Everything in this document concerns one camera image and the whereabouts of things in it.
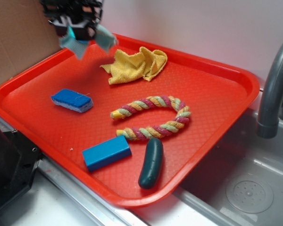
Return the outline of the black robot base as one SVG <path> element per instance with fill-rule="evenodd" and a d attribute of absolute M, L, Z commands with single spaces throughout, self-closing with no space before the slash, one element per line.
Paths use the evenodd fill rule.
<path fill-rule="evenodd" d="M 20 131 L 0 129 L 0 211 L 30 190 L 40 154 Z"/>

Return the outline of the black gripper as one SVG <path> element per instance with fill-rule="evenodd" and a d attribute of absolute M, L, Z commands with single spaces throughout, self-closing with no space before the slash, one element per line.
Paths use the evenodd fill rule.
<path fill-rule="evenodd" d="M 40 0 L 44 15 L 49 18 L 49 24 L 54 26 L 58 37 L 67 34 L 70 22 L 75 38 L 80 41 L 90 41 L 96 37 L 96 26 L 90 21 L 101 20 L 103 0 Z"/>

